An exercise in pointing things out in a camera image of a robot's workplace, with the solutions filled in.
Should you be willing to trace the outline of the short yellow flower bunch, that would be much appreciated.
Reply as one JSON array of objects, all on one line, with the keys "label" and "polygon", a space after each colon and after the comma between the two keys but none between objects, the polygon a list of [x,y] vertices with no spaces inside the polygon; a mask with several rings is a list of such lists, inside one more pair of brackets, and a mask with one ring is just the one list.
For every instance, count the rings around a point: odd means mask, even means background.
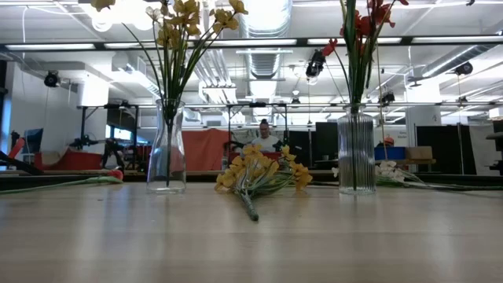
[{"label": "short yellow flower bunch", "polygon": [[232,193],[244,204],[250,220],[257,222],[259,214],[252,201],[276,193],[286,186],[302,192],[313,180],[308,167],[296,162],[287,145],[279,146],[277,159],[267,156],[260,145],[246,145],[229,167],[217,175],[215,191]]}]

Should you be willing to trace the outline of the ribbed clear glass vase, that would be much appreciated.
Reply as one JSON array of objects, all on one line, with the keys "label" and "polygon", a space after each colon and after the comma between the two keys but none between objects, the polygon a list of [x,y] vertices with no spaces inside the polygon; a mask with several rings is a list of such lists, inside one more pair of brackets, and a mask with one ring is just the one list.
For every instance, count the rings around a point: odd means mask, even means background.
[{"label": "ribbed clear glass vase", "polygon": [[352,195],[376,192],[373,118],[364,105],[345,108],[337,120],[339,191]]}]

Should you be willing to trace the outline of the long-stemmed yellow flower bunch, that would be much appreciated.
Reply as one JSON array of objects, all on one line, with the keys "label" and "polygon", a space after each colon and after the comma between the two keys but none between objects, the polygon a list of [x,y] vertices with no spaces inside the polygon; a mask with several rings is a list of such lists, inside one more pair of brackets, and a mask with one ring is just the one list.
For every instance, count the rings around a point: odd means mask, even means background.
[{"label": "long-stemmed yellow flower bunch", "polygon": [[238,16],[247,14],[242,0],[229,0],[230,9],[213,9],[210,28],[200,30],[198,0],[158,0],[159,8],[147,8],[155,29],[155,50],[160,68],[153,73],[160,90],[159,99],[182,101],[182,94],[197,63],[225,29],[239,27]]}]

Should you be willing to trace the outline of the red flower bunch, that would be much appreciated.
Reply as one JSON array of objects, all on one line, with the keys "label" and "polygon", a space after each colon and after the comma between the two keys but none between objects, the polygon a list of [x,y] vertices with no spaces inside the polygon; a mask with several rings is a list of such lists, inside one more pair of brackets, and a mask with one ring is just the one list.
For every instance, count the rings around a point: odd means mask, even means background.
[{"label": "red flower bunch", "polygon": [[349,93],[349,102],[344,109],[350,105],[363,105],[363,94],[372,75],[373,54],[378,47],[377,39],[385,25],[395,26],[391,11],[397,3],[407,6],[409,0],[365,0],[366,14],[362,15],[357,9],[357,0],[340,0],[343,16],[340,36],[347,56],[347,64],[342,64],[341,68]]}]

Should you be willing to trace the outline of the white flower bunch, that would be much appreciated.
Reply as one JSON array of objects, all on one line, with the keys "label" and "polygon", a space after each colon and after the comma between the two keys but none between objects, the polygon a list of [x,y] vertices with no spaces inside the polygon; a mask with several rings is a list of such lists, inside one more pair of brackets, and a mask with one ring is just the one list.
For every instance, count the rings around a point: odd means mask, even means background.
[{"label": "white flower bunch", "polygon": [[373,168],[370,176],[344,178],[339,168],[331,169],[334,178],[338,179],[339,191],[345,194],[365,195],[376,192],[377,186],[395,188],[433,189],[443,191],[503,191],[503,184],[497,186],[470,186],[425,182],[415,174],[399,168],[394,161],[383,161]]}]

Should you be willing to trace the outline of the red tulip stem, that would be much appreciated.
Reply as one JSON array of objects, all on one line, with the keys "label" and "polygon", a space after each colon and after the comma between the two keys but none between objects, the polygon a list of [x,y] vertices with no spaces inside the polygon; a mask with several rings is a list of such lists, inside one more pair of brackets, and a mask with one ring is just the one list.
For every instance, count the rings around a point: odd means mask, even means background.
[{"label": "red tulip stem", "polygon": [[84,175],[5,176],[0,177],[0,195],[54,189],[62,186],[121,183],[123,183],[123,172],[120,170]]}]

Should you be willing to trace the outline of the smooth clear glass vase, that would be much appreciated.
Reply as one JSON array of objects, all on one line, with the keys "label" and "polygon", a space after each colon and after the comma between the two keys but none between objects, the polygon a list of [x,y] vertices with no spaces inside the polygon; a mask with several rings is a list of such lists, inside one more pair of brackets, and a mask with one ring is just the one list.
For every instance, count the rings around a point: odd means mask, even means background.
[{"label": "smooth clear glass vase", "polygon": [[182,138],[185,104],[175,99],[156,101],[157,125],[147,173],[147,190],[180,194],[186,188],[185,148]]}]

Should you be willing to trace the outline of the person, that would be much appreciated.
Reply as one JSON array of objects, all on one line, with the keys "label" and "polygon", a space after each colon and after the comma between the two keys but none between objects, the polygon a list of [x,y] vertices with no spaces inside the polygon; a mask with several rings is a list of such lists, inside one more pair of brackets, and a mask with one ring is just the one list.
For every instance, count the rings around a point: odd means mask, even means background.
[{"label": "person", "polygon": [[260,145],[263,152],[273,153],[276,151],[274,146],[280,140],[270,134],[270,125],[267,119],[262,119],[259,124],[259,136],[255,138],[251,143],[253,145]]}]

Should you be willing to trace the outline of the orange cloth panel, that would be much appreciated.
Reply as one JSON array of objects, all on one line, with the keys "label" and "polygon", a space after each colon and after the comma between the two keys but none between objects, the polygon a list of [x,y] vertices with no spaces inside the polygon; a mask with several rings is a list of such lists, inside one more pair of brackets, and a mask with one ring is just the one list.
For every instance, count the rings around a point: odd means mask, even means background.
[{"label": "orange cloth panel", "polygon": [[188,130],[182,132],[187,171],[219,171],[222,167],[225,130]]}]

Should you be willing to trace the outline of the black overhead light bar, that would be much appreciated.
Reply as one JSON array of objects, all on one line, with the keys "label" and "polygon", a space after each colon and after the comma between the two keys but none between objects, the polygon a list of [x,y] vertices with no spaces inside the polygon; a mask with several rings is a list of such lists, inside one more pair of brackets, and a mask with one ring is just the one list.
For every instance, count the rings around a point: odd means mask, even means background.
[{"label": "black overhead light bar", "polygon": [[[214,49],[242,48],[304,48],[323,47],[327,38],[281,38],[281,39],[218,39],[211,44]],[[382,46],[459,46],[503,44],[503,35],[450,35],[450,36],[404,36],[382,37],[377,39]],[[62,52],[62,51],[105,51],[139,50],[145,47],[152,50],[154,41],[138,42],[43,42],[43,43],[0,43],[0,51],[9,52]]]}]

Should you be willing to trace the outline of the blue plastic bin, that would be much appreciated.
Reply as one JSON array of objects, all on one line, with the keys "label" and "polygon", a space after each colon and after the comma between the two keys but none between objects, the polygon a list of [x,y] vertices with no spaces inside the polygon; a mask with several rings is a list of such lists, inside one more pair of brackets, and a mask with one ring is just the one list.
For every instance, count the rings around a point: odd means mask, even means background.
[{"label": "blue plastic bin", "polygon": [[376,147],[374,149],[375,160],[404,160],[406,158],[406,147]]}]

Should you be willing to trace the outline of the black partition panel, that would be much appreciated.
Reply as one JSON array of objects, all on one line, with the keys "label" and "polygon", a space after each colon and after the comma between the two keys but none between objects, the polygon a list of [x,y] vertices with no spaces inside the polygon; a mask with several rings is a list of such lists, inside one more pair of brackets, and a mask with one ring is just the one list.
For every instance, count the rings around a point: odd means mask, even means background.
[{"label": "black partition panel", "polygon": [[435,163],[419,172],[475,175],[475,158],[468,126],[422,126],[416,128],[418,146],[430,146]]}]

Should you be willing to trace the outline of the blue background monitor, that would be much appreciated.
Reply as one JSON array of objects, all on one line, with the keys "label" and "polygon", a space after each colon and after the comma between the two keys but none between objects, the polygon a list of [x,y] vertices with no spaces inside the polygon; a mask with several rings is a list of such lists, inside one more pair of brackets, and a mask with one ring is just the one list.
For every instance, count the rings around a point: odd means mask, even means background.
[{"label": "blue background monitor", "polygon": [[24,132],[25,144],[23,153],[39,153],[42,144],[43,129],[32,129]]}]

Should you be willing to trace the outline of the black equipment stand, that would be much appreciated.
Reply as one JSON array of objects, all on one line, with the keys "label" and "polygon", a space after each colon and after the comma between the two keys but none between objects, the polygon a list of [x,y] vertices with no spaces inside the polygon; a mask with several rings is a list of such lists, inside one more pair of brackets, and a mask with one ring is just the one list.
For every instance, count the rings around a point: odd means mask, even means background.
[{"label": "black equipment stand", "polygon": [[501,154],[501,159],[491,165],[490,169],[499,171],[500,176],[503,176],[503,120],[494,121],[493,129],[493,134],[487,135],[486,140],[495,142],[496,151]]}]

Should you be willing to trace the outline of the black background rig frame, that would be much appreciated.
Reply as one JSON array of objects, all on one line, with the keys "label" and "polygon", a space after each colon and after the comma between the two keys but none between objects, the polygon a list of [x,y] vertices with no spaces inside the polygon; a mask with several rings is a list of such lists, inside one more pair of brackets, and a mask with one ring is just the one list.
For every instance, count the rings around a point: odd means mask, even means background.
[{"label": "black background rig frame", "polygon": [[[272,108],[273,110],[276,110],[278,114],[280,114],[285,120],[288,118],[288,104],[287,103],[266,103],[266,102],[249,102],[246,104],[228,104],[225,105],[227,108],[227,113],[228,113],[228,124],[227,124],[227,130],[228,130],[228,140],[229,142],[232,141],[232,131],[231,129],[234,128],[234,126],[231,125],[231,119],[236,115],[235,112],[233,112],[233,108],[237,108],[237,111],[240,112],[242,108]],[[255,129],[255,126],[253,125],[236,125],[235,128],[237,129]]]},{"label": "black background rig frame", "polygon": [[86,120],[89,119],[98,109],[116,109],[116,110],[134,110],[134,126],[132,130],[132,169],[136,168],[137,158],[138,158],[138,122],[139,122],[139,105],[132,105],[129,102],[121,102],[120,104],[111,104],[107,103],[106,105],[94,105],[94,106],[85,106],[78,105],[77,109],[82,111],[81,117],[81,126],[80,126],[80,140],[82,141],[85,138],[85,127]]}]

